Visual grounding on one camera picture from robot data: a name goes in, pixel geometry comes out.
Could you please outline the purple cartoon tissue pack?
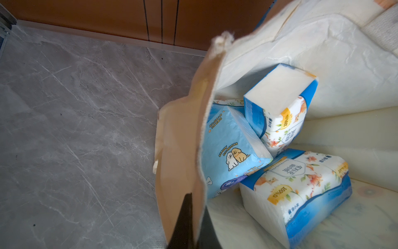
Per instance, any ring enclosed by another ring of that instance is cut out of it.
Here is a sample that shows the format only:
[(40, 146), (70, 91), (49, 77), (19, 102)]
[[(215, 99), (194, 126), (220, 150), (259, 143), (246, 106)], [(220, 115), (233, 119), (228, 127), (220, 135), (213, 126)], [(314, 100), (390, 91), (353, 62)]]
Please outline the purple cartoon tissue pack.
[(211, 108), (201, 153), (208, 199), (273, 161), (241, 110), (217, 104)]

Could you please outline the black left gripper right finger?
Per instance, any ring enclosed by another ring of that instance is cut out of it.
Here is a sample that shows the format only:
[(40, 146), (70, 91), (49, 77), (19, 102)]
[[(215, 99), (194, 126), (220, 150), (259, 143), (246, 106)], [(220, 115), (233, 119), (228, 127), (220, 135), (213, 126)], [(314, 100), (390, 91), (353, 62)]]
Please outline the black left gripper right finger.
[(209, 214), (203, 217), (197, 249), (222, 249)]

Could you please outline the cream floral canvas bag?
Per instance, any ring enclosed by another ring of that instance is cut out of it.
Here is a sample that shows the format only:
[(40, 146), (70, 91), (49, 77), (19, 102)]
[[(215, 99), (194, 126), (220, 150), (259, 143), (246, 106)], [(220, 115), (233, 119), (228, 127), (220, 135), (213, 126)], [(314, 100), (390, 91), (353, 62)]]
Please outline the cream floral canvas bag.
[(398, 246), (398, 3), (276, 1), (163, 106), (169, 249)]

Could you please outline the floral tissue pack front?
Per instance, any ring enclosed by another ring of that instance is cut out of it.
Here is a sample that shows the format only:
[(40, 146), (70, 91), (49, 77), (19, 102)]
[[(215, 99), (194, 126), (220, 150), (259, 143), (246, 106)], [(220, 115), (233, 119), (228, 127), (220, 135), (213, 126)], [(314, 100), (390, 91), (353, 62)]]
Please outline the floral tissue pack front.
[(245, 210), (285, 248), (294, 249), (352, 195), (339, 156), (287, 149), (240, 182)]

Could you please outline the floral tissue pack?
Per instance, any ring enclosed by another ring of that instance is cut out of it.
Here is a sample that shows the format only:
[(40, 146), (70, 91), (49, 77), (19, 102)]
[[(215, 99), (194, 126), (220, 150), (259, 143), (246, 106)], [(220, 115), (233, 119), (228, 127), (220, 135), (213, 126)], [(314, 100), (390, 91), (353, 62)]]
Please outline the floral tissue pack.
[(285, 248), (294, 249), (352, 195), (339, 156), (287, 149), (240, 182), (245, 210)]
[(317, 87), (317, 76), (278, 64), (244, 95), (246, 120), (272, 157), (299, 134)]

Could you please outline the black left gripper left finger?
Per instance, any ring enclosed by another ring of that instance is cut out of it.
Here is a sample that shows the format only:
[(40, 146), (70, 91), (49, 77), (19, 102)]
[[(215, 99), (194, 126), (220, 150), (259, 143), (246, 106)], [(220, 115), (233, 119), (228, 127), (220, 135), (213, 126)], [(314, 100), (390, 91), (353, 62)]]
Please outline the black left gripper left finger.
[(193, 249), (192, 194), (186, 194), (167, 249)]

